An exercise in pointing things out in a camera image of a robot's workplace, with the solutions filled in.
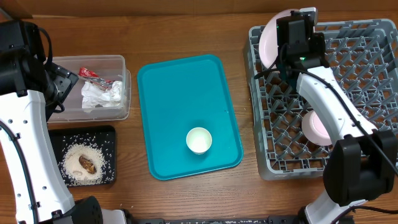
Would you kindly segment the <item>large pink plate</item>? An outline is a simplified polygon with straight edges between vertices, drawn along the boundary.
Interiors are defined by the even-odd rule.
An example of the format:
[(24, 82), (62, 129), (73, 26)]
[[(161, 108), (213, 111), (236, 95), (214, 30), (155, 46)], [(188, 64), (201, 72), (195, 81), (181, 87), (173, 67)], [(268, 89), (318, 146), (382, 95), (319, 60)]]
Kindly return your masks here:
[(259, 39), (259, 57), (266, 68), (271, 68), (278, 56), (277, 24), (276, 21), (282, 17), (291, 15), (294, 9), (284, 10), (276, 14), (265, 26)]

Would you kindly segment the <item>red foil wrapper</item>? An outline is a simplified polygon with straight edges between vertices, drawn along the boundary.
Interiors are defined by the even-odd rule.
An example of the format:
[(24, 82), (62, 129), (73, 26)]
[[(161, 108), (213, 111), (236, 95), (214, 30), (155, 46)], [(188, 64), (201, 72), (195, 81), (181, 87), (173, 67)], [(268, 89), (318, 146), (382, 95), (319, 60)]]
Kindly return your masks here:
[(78, 75), (84, 81), (89, 82), (104, 91), (111, 89), (114, 83), (114, 80), (107, 80), (104, 78), (100, 78), (95, 72), (85, 67), (80, 68)]

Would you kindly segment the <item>grey dish rack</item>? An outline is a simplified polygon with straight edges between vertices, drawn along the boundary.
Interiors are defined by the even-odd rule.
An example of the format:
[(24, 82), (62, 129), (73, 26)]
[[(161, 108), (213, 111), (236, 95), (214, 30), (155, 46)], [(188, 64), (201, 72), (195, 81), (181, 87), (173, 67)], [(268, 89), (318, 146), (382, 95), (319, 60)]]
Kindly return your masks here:
[[(259, 175), (265, 180), (319, 177), (331, 146), (317, 146), (301, 129), (310, 105), (259, 57), (263, 26), (249, 30), (243, 49), (254, 114), (254, 144)], [(397, 131), (397, 29), (388, 19), (321, 22), (326, 52), (340, 87), (379, 130)]]

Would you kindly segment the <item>white napkin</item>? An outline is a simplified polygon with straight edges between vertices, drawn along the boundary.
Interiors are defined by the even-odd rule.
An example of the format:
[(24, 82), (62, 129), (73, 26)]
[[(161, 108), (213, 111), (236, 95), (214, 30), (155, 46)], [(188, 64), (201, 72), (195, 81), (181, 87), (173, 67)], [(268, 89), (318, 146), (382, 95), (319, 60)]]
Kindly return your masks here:
[(119, 106), (121, 103), (123, 90), (122, 81), (115, 81), (109, 90), (101, 90), (96, 85), (85, 82), (81, 89), (82, 108), (95, 108), (100, 105), (102, 107)]

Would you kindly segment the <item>pink bowl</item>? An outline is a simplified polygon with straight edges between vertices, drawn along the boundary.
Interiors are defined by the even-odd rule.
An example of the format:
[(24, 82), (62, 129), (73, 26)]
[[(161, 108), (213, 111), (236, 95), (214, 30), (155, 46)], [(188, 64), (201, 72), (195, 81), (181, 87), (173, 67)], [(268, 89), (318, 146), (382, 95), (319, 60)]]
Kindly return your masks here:
[(302, 119), (302, 132), (312, 143), (319, 146), (332, 145), (331, 139), (316, 112), (309, 111)]

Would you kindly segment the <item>gold foil wrapper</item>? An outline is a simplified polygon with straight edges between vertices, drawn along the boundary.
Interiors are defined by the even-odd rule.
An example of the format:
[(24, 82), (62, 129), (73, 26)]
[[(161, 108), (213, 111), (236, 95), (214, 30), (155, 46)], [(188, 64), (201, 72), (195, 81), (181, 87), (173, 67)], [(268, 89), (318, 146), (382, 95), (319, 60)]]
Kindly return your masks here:
[(96, 174), (96, 167), (95, 167), (94, 163), (92, 162), (92, 160), (87, 159), (85, 156), (80, 156), (78, 161), (79, 161), (80, 165), (82, 166), (82, 168), (84, 168), (84, 170), (87, 171), (87, 173)]

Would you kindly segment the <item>pale green cup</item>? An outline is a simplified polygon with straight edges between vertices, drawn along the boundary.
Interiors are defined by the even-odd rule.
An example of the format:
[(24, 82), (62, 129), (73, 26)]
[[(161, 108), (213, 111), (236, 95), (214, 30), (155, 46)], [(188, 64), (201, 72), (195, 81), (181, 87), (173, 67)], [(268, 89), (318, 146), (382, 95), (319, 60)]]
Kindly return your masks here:
[(210, 132), (202, 127), (191, 129), (186, 136), (186, 144), (194, 154), (204, 154), (213, 142)]

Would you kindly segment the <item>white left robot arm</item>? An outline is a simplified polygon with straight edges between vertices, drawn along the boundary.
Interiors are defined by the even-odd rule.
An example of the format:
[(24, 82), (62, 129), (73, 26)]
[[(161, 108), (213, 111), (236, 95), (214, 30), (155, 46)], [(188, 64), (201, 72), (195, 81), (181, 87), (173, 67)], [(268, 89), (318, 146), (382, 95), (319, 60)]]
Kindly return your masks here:
[(78, 75), (55, 64), (47, 32), (31, 22), (1, 24), (1, 147), (18, 223), (133, 223), (124, 209), (106, 210), (93, 196), (74, 200), (56, 162), (47, 122), (64, 110)]

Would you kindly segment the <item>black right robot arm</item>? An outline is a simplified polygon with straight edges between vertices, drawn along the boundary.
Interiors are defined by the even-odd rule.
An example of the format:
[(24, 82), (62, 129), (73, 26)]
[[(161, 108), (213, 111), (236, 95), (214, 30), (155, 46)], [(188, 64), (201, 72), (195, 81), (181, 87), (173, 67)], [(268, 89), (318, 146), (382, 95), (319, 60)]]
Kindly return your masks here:
[(397, 138), (379, 131), (352, 104), (325, 58), (325, 39), (316, 33), (316, 9), (290, 11), (276, 21), (278, 69), (304, 97), (333, 145), (323, 171), (325, 191), (303, 208), (305, 223), (336, 223), (364, 202), (389, 193), (397, 175)]

